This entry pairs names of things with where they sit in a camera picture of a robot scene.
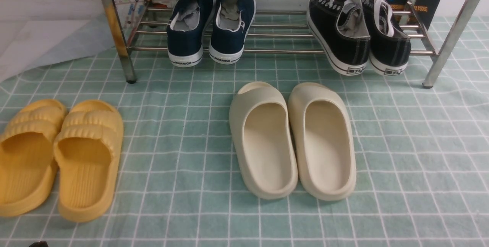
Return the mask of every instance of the black canvas sneaker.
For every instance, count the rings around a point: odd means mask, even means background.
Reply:
[[[372,37],[370,62],[375,72],[396,76],[407,66],[411,52],[409,37],[402,32],[385,0],[361,0],[365,22]]]
[[[347,76],[363,72],[370,36],[360,0],[310,0],[307,24],[335,71]]]

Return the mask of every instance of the shoe insole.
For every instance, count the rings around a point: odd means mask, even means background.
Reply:
[[[42,183],[52,161],[52,144],[42,133],[10,137],[0,151],[0,203],[23,200]]]
[[[350,145],[341,111],[329,102],[312,102],[306,110],[304,138],[314,184],[323,192],[342,188],[350,176]]]
[[[60,179],[64,204],[71,208],[90,207],[102,199],[107,181],[110,152],[100,141],[67,138],[58,147],[64,154],[66,167]]]
[[[291,180],[286,114],[279,104],[262,104],[246,118],[243,147],[250,173],[264,191],[281,190]]]

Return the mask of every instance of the canvas shoe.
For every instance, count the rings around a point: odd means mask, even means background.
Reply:
[[[212,21],[213,0],[178,0],[166,26],[168,57],[174,66],[190,67],[202,60],[202,39]]]
[[[385,0],[361,0],[365,22],[372,37],[370,62],[375,72],[396,76],[407,66],[411,52],[409,37],[402,32]]]
[[[221,64],[237,62],[245,48],[245,39],[256,14],[255,0],[215,0],[217,11],[209,54]]]
[[[310,0],[307,24],[335,71],[346,76],[363,72],[370,36],[360,0]]]

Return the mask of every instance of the green checkered mat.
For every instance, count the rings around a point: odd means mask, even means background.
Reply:
[[[438,45],[452,21],[435,19]],[[310,39],[247,45],[318,48]],[[421,88],[431,64],[426,57],[411,57],[397,77],[371,68],[340,76],[324,55],[244,55],[229,66],[206,56],[189,69],[174,68],[159,52],[135,52],[133,59],[136,84],[124,81],[114,49],[0,83],[2,128],[22,107],[46,98],[68,107],[103,99],[117,106],[125,125],[109,211],[89,223],[65,221],[56,183],[38,209],[0,219],[0,247],[40,239],[50,247],[489,246],[489,18],[471,20],[431,90]],[[300,185],[274,201],[246,190],[227,118],[234,93],[255,80],[286,99],[304,81],[344,99],[358,169],[347,200],[316,200]]]

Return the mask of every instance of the rack frame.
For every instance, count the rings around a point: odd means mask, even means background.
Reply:
[[[421,39],[425,50],[412,50],[411,55],[425,55],[431,57],[433,64],[431,65],[428,74],[423,82],[423,87],[426,89],[432,88],[440,75],[443,67],[445,66],[448,58],[451,55],[457,41],[459,40],[463,30],[465,29],[468,21],[472,17],[472,14],[477,8],[480,0],[465,0],[463,5],[454,20],[453,25],[443,42],[443,45],[438,50],[431,37],[428,34],[426,26],[419,19],[419,15],[416,12],[414,5],[409,0],[403,11],[394,11],[395,15],[409,16],[412,15],[416,20],[415,25],[406,25],[405,17],[401,19],[401,28],[416,31],[416,34],[409,34],[413,39]],[[107,16],[108,25],[112,33],[112,37],[115,42],[115,48],[121,61],[122,69],[126,77],[127,83],[136,83],[136,73],[134,71],[133,63],[131,60],[131,51],[168,51],[166,47],[158,46],[142,46],[133,45],[136,43],[139,35],[142,34],[156,34],[165,36],[166,31],[145,31],[139,29],[141,26],[162,26],[166,28],[165,22],[156,21],[157,12],[171,12],[172,9],[168,8],[155,8],[152,0],[144,0],[144,9],[140,15],[138,22],[135,24],[134,29],[126,40],[122,24],[117,13],[114,0],[102,0],[102,5]],[[265,15],[303,15],[304,11],[258,11],[257,14]],[[262,29],[307,29],[306,25],[301,24],[252,24],[252,28]],[[308,33],[250,33],[248,37],[271,37],[271,38],[312,38],[313,36]],[[323,50],[294,50],[294,49],[244,49],[244,52],[262,53],[262,54],[323,54]]]

